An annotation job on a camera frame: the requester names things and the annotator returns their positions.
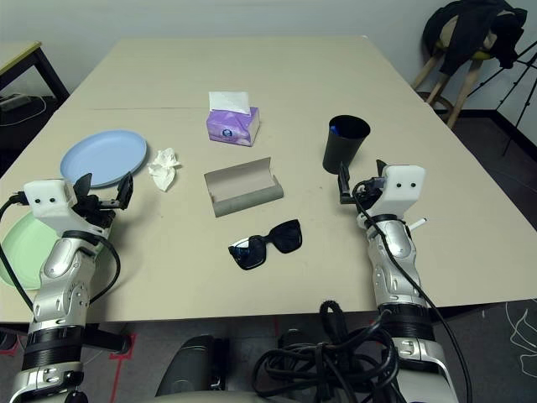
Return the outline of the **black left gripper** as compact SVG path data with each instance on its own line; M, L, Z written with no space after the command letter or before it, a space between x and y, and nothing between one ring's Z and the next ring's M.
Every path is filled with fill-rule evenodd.
M78 202L72 209L88 223L99 228L110 228L116 216L115 209L125 210L133 194L133 175L129 171L118 183L115 200L100 201L97 196L88 196L92 173L81 176L73 185Z

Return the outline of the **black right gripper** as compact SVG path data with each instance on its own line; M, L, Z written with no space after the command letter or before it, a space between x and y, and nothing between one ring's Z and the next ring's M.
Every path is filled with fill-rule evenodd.
M378 176L383 176L384 169L388 164L382 160L376 160ZM358 182L353 190L349 187L349 170L341 162L338 173L339 202L342 205L356 204L360 205L363 210L370 209L383 193L385 179L371 178L369 180Z

